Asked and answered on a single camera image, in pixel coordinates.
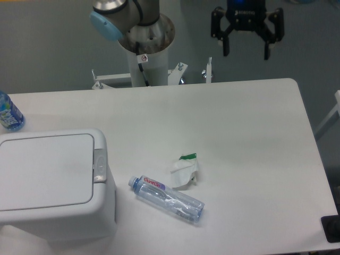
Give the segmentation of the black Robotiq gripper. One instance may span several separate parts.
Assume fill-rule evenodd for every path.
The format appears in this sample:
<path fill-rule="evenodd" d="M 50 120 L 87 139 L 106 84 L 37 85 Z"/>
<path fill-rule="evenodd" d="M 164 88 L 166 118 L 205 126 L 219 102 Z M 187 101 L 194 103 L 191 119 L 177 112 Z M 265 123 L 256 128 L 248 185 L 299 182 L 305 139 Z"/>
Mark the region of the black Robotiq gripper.
<path fill-rule="evenodd" d="M 210 35 L 223 44 L 223 56 L 230 53 L 229 34 L 233 31 L 256 31 L 265 42 L 264 60 L 270 57 L 269 45 L 279 42 L 285 35 L 284 11 L 277 8 L 266 13 L 265 0 L 227 0 L 227 10 L 216 7 L 211 13 Z M 221 29 L 221 20 L 226 18 L 229 26 Z M 274 25 L 274 33 L 270 31 L 265 19 Z"/>

